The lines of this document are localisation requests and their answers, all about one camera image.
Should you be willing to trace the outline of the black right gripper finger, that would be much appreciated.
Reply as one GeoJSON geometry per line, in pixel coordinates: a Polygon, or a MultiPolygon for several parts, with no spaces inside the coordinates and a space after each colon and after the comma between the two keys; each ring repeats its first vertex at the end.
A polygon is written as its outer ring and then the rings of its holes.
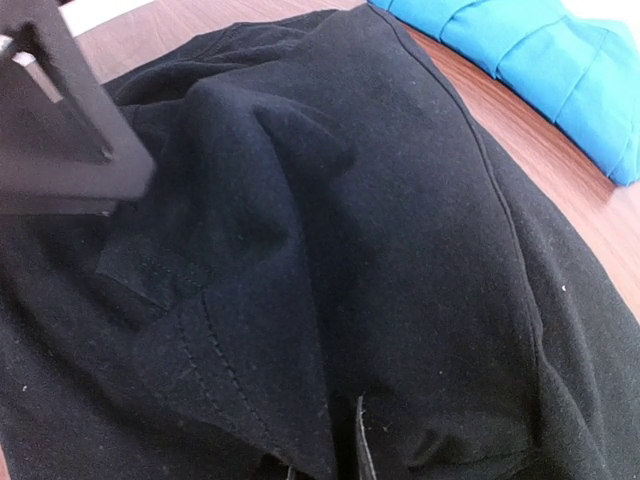
{"type": "Polygon", "coordinates": [[[364,397],[359,396],[356,402],[355,415],[355,436],[356,452],[358,460],[358,475],[360,480],[376,480],[377,474],[373,463],[373,458],[366,438],[366,427],[364,424],[364,397]]]}

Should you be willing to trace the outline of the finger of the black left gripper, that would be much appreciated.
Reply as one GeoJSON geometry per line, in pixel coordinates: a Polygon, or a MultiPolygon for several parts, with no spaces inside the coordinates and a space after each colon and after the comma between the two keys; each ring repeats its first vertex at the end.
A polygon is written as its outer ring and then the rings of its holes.
{"type": "Polygon", "coordinates": [[[154,171],[57,3],[2,2],[2,214],[108,215],[154,171]]]}

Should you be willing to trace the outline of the black garment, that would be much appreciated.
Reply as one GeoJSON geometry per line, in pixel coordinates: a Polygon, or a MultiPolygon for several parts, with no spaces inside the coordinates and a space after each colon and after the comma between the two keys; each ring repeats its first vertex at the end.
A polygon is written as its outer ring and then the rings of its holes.
{"type": "Polygon", "coordinates": [[[199,35],[109,82],[113,216],[1,222],[14,479],[635,479],[639,326],[401,24],[199,35]]]}

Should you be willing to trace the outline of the blue pleated skirt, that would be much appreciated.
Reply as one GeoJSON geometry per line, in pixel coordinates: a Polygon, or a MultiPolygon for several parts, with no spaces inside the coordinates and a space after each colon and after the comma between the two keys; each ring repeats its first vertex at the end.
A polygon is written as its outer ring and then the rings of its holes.
{"type": "Polygon", "coordinates": [[[639,49],[618,21],[559,1],[379,1],[502,82],[614,184],[639,179],[639,49]]]}

